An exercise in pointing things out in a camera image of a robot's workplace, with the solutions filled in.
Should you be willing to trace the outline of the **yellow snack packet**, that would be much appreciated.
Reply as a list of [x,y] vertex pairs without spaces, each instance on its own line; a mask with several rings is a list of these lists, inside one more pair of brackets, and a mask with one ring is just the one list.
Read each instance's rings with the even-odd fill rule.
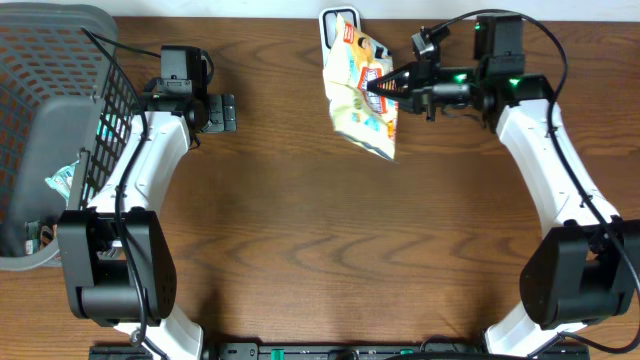
[[336,133],[392,161],[395,157],[398,104],[370,92],[367,84],[394,70],[388,48],[339,15],[323,67],[329,116]]

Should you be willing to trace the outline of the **light green snack packet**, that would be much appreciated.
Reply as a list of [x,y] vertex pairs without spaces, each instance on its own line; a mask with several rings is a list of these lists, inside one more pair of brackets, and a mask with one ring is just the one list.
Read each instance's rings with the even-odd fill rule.
[[71,194],[71,187],[73,184],[73,178],[75,175],[75,169],[78,164],[79,162],[75,161],[70,165],[63,166],[53,175],[47,177],[45,179],[45,183],[65,199],[69,199]]

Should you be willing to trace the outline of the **dark snack packet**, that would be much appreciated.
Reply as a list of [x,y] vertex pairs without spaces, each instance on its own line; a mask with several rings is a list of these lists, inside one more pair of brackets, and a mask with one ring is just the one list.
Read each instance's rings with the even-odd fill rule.
[[24,250],[26,255],[33,255],[57,238],[57,225],[35,220],[24,223]]

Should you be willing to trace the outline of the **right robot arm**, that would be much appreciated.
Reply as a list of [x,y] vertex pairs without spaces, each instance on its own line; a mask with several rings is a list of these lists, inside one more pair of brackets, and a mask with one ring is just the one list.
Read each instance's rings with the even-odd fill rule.
[[368,92],[433,120],[471,107],[514,159],[536,207],[542,241],[519,277],[519,303],[487,328],[477,350],[451,359],[584,359],[582,330],[639,299],[639,224],[621,217],[591,179],[565,130],[561,87],[526,72],[526,15],[473,12],[472,67],[445,67],[447,23],[412,38],[415,59],[367,83]]

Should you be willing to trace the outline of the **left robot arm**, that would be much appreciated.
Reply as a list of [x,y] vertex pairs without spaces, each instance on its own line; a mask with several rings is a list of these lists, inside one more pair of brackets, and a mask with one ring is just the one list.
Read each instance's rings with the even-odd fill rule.
[[201,133],[236,129],[235,100],[208,91],[210,55],[165,45],[161,72],[136,91],[117,63],[100,100],[86,203],[62,213],[57,240],[72,314],[126,334],[115,358],[209,359],[204,328],[176,302],[177,270],[159,221],[169,183]]

